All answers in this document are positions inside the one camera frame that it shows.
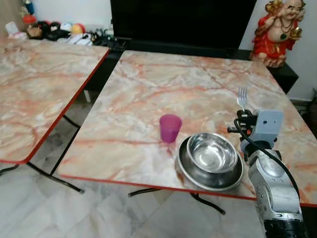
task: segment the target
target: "stainless steel bowl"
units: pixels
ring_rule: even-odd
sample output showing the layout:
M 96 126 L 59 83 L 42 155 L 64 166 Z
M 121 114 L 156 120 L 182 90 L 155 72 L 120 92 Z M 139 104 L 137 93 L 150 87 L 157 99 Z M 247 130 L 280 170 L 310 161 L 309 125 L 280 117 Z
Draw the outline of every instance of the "stainless steel bowl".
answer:
M 238 161 L 233 145 L 215 133 L 191 136 L 187 142 L 187 152 L 196 166 L 210 173 L 230 171 Z
M 178 163 L 184 175 L 194 184 L 210 191 L 225 191 L 237 186 L 243 177 L 244 167 L 240 156 L 236 165 L 225 173 L 210 173 L 202 170 L 191 160 L 187 153 L 187 137 L 178 149 Z

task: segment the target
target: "statue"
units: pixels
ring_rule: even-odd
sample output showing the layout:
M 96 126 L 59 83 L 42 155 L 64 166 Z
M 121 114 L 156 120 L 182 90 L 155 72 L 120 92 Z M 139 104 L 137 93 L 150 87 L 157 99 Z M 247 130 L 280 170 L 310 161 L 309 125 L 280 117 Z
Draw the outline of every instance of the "statue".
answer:
M 254 49 L 251 60 L 262 61 L 268 67 L 281 67 L 286 60 L 286 49 L 301 38 L 302 29 L 298 22 L 304 18 L 303 0 L 271 0 L 265 9 L 268 15 L 259 20 L 255 31 Z

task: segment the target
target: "metal fork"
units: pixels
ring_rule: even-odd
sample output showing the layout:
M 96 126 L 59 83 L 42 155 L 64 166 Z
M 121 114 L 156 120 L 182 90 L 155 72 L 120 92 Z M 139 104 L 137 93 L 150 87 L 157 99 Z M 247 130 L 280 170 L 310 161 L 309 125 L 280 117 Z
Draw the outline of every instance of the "metal fork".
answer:
M 240 107 L 242 107 L 243 111 L 244 111 L 244 107 L 247 104 L 247 97 L 248 97 L 248 88 L 239 87 L 237 103 Z

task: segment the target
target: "marble table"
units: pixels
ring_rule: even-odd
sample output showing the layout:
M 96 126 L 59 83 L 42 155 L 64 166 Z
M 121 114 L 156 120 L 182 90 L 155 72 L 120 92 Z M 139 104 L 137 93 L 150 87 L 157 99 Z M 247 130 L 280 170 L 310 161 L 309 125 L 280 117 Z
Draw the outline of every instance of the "marble table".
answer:
M 0 40 L 0 162 L 27 163 L 83 90 L 107 47 Z
M 233 126 L 238 87 L 249 87 L 247 108 L 281 110 L 275 144 L 300 188 L 302 205 L 317 206 L 317 141 L 267 68 L 258 62 L 125 51 L 70 146 L 63 177 L 141 185 L 255 200 L 248 179 L 226 192 L 189 182 L 175 160 L 179 143 L 216 132 L 238 151 Z M 159 136 L 159 118 L 177 114 L 183 126 L 173 144 Z

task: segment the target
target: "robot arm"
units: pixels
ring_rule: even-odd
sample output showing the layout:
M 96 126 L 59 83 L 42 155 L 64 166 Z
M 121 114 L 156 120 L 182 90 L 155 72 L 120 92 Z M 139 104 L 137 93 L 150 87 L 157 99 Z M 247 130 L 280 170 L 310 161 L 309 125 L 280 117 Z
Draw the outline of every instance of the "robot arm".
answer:
M 240 133 L 241 150 L 249 168 L 249 179 L 256 193 L 259 216 L 267 238 L 307 238 L 293 177 L 281 162 L 278 151 L 272 150 L 282 125 L 279 111 L 238 111 L 235 128 Z

